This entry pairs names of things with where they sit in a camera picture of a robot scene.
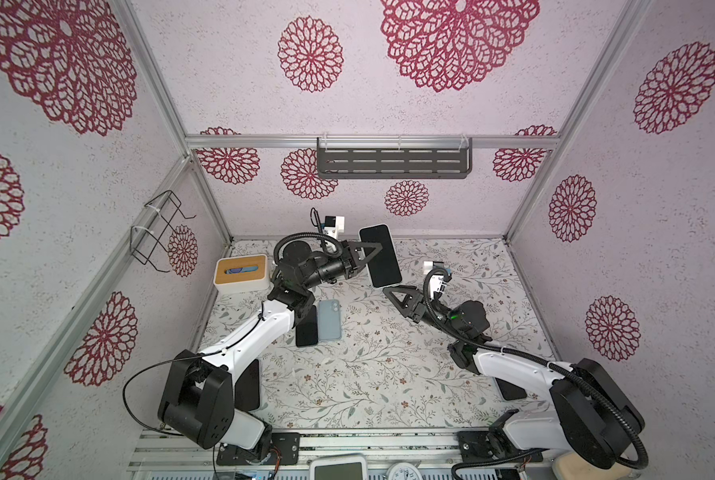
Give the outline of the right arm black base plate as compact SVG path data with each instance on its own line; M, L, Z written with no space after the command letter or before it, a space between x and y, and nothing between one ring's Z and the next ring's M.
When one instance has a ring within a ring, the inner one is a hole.
M461 460L465 463L491 462L505 463L543 462L543 450L520 450L515 447L501 430L467 430L457 432Z

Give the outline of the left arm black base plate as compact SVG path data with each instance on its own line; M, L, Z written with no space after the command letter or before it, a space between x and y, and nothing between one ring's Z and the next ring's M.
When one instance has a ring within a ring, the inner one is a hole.
M261 435L251 450L221 444L216 463L221 467L295 465L298 463L300 440L299 432L269 431Z

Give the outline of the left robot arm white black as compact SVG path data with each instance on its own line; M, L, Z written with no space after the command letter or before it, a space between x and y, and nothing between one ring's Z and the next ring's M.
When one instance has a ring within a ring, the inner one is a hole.
M379 243L316 232L282 238L273 249L271 292L255 316L217 344L171 360L158 420L203 449L226 444L265 456L272 427L235 407L237 381L273 341L305 320L315 302L313 288L353 278L381 251Z

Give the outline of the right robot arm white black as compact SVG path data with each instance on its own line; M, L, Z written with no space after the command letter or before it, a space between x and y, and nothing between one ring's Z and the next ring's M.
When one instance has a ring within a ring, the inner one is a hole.
M455 471L539 460L551 451L575 453L602 470L615 465L643 470L649 464L639 437L645 420L601 364L555 362L494 346L479 301L449 308L441 292L405 285L383 293L404 318L451 336L455 341L447 350L457 367L495 379L505 398L533 393L547 402L543 410L513 408L487 429L459 435L463 461Z

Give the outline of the light blue phone case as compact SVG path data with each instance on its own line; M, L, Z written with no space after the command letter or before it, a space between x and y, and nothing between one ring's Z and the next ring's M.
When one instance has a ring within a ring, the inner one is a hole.
M338 300L322 300L317 305L317 329L320 342L341 340L341 306Z

